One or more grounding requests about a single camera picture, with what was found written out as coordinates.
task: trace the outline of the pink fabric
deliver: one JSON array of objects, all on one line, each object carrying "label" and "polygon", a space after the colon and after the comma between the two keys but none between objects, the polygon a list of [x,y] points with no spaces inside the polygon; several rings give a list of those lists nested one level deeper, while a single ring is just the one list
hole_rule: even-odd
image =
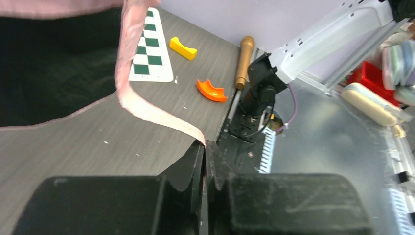
[{"label": "pink fabric", "polygon": [[0,1],[0,16],[55,19],[123,6],[115,68],[115,83],[121,106],[140,119],[182,131],[206,144],[205,137],[198,128],[148,103],[134,92],[128,81],[131,62],[143,31],[147,10],[159,3],[160,0],[3,0]]}]

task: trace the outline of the orange curved piece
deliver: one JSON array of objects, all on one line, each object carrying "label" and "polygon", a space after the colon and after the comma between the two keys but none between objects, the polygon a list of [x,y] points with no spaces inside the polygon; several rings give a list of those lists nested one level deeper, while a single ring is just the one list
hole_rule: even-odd
[{"label": "orange curved piece", "polygon": [[196,86],[200,93],[210,100],[223,103],[228,99],[228,97],[225,96],[225,89],[212,86],[210,80],[207,80],[206,82],[197,80]]}]

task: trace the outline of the wood grain surface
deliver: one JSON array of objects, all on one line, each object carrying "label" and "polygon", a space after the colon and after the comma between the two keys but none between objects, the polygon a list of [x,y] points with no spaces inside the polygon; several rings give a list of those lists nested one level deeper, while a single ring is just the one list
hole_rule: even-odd
[{"label": "wood grain surface", "polygon": [[[139,95],[216,139],[233,95],[238,47],[159,9],[164,34],[198,49],[193,61],[169,49],[177,84],[133,82]],[[227,103],[205,99],[196,80],[225,88]],[[157,175],[193,142],[142,121],[113,94],[84,113],[32,130],[0,132],[0,234],[10,234],[36,186],[56,175]]]}]

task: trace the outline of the green and white checkered board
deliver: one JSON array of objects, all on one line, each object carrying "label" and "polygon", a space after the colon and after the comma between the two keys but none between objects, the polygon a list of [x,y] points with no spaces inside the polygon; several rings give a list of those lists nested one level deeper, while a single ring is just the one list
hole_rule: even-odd
[{"label": "green and white checkered board", "polygon": [[145,27],[131,65],[130,81],[171,82],[173,70],[159,11],[149,8]]}]

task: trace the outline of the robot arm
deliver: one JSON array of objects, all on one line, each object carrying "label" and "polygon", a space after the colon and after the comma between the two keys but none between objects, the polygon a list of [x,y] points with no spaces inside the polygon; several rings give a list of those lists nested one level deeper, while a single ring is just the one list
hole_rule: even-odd
[{"label": "robot arm", "polygon": [[248,67],[250,90],[239,103],[242,113],[261,116],[305,69],[354,39],[400,20],[397,8],[403,4],[408,5],[406,0],[345,0],[297,38],[259,57]]}]

